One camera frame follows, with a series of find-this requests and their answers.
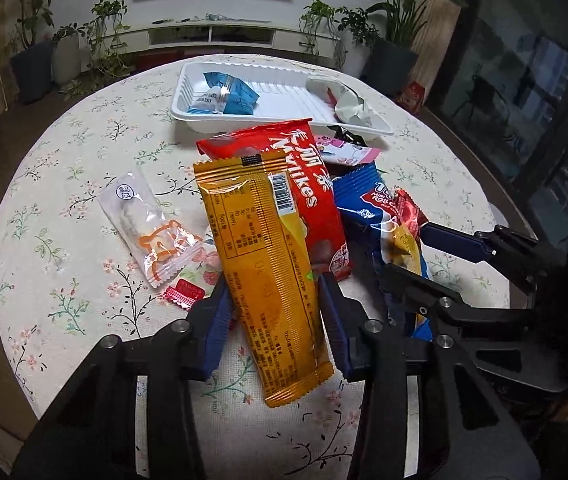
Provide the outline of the blue Tipo snack packet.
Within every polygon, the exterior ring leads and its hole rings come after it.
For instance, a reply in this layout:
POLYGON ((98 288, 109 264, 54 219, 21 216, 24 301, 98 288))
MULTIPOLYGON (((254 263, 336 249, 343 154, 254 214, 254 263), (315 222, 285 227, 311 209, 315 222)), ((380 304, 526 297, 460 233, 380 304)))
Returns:
POLYGON ((347 240, 363 250, 380 281, 389 264, 427 278, 419 229, 427 221, 403 188, 389 188, 372 162, 333 181, 347 240))

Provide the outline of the red Mylikes snack bag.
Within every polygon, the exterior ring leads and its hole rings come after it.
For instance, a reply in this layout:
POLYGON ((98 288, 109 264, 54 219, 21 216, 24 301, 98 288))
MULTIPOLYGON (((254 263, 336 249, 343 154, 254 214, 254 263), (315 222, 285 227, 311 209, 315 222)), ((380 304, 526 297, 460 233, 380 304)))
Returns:
POLYGON ((199 141, 197 150, 211 159, 271 151, 284 153, 293 197, 305 225, 305 244, 313 270, 331 272, 338 281, 350 275, 350 254, 335 204, 333 181, 308 119, 272 122, 217 134, 199 141))

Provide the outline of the clear orange cat snack packet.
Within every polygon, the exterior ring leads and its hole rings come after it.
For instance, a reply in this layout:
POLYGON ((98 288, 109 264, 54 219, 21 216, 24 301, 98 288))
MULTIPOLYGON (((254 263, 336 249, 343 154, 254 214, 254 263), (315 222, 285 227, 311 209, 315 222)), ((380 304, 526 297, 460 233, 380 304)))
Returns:
POLYGON ((110 182, 98 203, 154 289, 176 276, 203 244, 165 215, 139 169, 110 182))

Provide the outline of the orange snack bar packet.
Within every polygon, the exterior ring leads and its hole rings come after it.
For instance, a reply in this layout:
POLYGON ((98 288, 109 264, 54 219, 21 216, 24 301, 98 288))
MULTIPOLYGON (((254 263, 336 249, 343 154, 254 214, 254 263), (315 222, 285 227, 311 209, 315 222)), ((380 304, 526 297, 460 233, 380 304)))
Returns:
POLYGON ((334 367, 285 156, 197 162, 194 176, 264 402, 295 402, 331 378, 334 367))

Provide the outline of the red floral candy packet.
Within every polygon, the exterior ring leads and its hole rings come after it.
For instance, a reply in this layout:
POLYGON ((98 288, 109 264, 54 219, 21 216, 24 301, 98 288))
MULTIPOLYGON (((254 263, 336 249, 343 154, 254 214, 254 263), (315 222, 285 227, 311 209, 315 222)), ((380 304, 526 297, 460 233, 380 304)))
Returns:
POLYGON ((197 301, 212 294, 221 274, 221 261, 212 232, 211 229, 206 229, 199 248, 177 272, 177 276, 163 291, 161 298, 189 312, 197 301))

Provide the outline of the red box on floor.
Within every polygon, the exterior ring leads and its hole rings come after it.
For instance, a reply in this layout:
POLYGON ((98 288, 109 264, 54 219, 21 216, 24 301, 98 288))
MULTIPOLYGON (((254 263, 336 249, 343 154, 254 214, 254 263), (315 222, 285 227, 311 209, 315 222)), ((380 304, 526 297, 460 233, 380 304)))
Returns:
POLYGON ((397 104, 401 106, 403 110, 416 115, 421 107, 424 105, 425 100, 425 88, 418 84, 417 81, 412 81, 408 84, 399 95, 397 104))

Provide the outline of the pink cartoon snack packet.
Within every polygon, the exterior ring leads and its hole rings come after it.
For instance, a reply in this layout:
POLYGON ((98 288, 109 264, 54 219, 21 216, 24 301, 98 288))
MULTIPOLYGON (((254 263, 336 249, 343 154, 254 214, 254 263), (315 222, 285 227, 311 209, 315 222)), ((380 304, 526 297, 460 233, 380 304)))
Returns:
POLYGON ((325 164, 354 167, 375 162, 379 148, 368 148, 342 141, 331 136, 316 136, 315 144, 325 164))

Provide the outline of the floral tablecloth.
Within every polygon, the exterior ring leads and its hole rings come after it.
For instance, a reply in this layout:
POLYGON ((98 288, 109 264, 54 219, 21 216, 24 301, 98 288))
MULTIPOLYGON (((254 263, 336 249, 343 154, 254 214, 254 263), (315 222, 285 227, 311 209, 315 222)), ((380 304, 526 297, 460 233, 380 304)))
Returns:
MULTIPOLYGON (((432 129, 348 75, 281 58, 210 55, 204 61, 317 70, 343 79, 391 127, 373 138, 389 188, 409 192, 429 220, 474 233, 495 218, 480 183, 432 129)), ((43 415, 101 336, 154 334, 185 312, 144 280, 100 205, 98 192, 140 166, 159 205, 186 229, 207 223, 193 164, 196 133, 169 113, 186 62, 124 79, 73 106, 45 130, 0 205, 0 335, 22 392, 43 415)), ((508 308, 510 286, 485 263, 424 249, 429 278, 474 307, 508 308)), ((344 479, 360 421, 362 384, 338 370, 296 404, 271 410, 241 326, 220 370, 192 385, 209 479, 344 479)))

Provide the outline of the black snack packet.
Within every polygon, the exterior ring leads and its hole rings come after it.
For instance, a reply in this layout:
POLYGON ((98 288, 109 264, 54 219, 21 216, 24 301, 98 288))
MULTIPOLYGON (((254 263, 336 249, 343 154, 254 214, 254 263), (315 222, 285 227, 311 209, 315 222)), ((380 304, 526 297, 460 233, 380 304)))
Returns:
POLYGON ((366 148, 367 146, 363 136, 353 133, 348 129, 342 128, 339 125, 329 125, 328 129, 331 130, 332 133, 334 133, 334 138, 339 141, 361 146, 361 148, 366 148))

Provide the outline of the white crumpled snack packet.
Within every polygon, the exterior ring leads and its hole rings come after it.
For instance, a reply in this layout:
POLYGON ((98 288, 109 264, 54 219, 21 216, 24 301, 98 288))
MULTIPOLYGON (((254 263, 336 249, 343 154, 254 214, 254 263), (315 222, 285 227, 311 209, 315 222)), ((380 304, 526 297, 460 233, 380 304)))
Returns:
POLYGON ((324 76, 308 76, 305 88, 327 103, 342 124, 384 130, 383 118, 347 84, 324 76))

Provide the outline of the large plant in dark pot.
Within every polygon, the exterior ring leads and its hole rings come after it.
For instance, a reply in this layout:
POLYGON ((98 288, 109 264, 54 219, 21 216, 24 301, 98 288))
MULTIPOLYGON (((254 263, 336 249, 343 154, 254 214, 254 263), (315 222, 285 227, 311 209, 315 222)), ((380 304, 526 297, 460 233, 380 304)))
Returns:
MULTIPOLYGON (((362 80, 388 98, 395 98, 404 89, 418 54, 413 45, 427 24, 426 10, 430 0, 369 0, 364 10, 366 18, 382 16, 384 33, 373 42, 362 80)), ((467 0, 443 0, 459 9, 468 6, 467 0)))

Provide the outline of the white plastic tray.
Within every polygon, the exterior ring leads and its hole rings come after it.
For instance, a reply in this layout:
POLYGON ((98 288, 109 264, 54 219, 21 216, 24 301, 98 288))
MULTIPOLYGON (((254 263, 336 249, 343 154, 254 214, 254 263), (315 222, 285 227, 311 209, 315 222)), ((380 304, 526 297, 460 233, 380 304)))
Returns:
MULTIPOLYGON (((309 118, 316 127, 328 127, 341 124, 343 127, 364 136, 390 136, 393 128, 385 118, 384 130, 342 124, 336 118, 333 109, 305 88, 308 76, 324 76, 316 70, 301 70, 267 66, 256 63, 238 62, 188 62, 180 73, 175 86, 170 113, 173 118, 186 122, 199 133, 214 134, 244 129, 269 122, 285 122, 300 118, 309 118), (204 73, 220 72, 241 78, 252 90, 259 94, 259 101, 252 115, 197 115, 187 109, 200 93, 208 89, 204 73)), ((363 93, 351 84, 347 84, 364 99, 363 93)))

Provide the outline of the small bushy plant right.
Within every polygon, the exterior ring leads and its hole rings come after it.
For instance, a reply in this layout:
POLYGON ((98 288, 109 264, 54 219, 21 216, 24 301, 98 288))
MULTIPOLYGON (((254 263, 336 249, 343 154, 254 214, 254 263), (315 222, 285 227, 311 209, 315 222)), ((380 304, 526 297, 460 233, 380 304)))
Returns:
POLYGON ((343 47, 342 72, 358 77, 379 38, 378 28, 362 8, 342 6, 337 10, 337 22, 343 47))

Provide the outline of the trailing vine plant right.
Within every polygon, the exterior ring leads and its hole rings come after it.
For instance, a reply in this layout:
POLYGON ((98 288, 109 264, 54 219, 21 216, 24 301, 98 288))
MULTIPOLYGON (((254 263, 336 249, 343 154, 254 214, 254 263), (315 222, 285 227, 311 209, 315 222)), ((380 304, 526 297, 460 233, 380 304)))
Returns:
POLYGON ((338 29, 337 9, 322 0, 311 0, 303 8, 298 26, 303 36, 300 45, 303 52, 314 61, 327 58, 327 54, 321 53, 320 40, 326 39, 331 44, 331 62, 334 68, 341 70, 345 64, 347 50, 343 43, 342 35, 338 29))

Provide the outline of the trailing vine plant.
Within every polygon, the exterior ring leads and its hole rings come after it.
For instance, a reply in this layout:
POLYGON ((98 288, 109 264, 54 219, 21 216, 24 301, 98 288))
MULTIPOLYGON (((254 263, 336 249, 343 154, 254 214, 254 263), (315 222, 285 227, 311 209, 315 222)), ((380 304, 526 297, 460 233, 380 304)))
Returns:
POLYGON ((92 18, 74 25, 86 50, 86 70, 62 88, 66 99, 88 96, 131 73, 128 44, 121 34, 129 29, 124 23, 128 6, 124 0, 98 0, 91 9, 92 18))
POLYGON ((341 70, 345 64, 347 50, 343 43, 342 35, 338 29, 337 9, 322 0, 311 0, 303 8, 298 26, 303 36, 300 45, 303 52, 314 61, 327 58, 327 54, 321 53, 320 40, 326 39, 331 44, 331 62, 334 68, 341 70))

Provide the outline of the trailing vine plant left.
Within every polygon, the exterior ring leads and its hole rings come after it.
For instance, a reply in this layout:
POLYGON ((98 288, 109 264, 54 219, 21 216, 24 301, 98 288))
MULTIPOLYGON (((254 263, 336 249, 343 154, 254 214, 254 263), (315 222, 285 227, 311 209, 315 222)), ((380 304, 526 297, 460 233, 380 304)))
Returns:
POLYGON ((66 99, 88 96, 131 73, 128 44, 121 34, 129 29, 124 23, 128 6, 124 0, 98 0, 91 9, 92 18, 74 25, 86 50, 86 70, 62 88, 66 99))

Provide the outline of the white tv console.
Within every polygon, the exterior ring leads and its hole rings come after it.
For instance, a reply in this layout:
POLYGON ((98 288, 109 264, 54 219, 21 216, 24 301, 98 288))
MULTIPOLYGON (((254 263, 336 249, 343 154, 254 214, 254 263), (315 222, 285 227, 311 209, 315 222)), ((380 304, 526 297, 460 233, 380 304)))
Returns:
POLYGON ((339 46, 327 34, 305 35, 294 27, 257 21, 159 21, 140 26, 124 25, 115 37, 127 52, 169 48, 265 49, 312 55, 331 60, 339 46))

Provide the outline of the plant in white pot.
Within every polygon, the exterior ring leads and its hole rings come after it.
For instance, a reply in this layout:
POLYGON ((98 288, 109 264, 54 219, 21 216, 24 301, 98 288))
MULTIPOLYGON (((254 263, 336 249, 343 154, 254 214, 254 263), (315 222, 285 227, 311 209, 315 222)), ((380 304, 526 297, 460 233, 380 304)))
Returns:
POLYGON ((77 23, 60 27, 52 37, 52 75, 55 84, 63 87, 81 72, 79 44, 80 32, 77 23))

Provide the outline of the left plant in dark pot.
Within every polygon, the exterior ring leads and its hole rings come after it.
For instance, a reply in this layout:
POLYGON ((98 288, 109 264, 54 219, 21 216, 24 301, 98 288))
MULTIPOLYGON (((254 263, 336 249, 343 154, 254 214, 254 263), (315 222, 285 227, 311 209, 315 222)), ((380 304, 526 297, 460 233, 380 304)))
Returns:
POLYGON ((15 76, 18 97, 24 104, 42 99, 52 87, 52 53, 45 29, 54 26, 52 0, 10 0, 17 6, 14 32, 16 52, 8 60, 15 76))

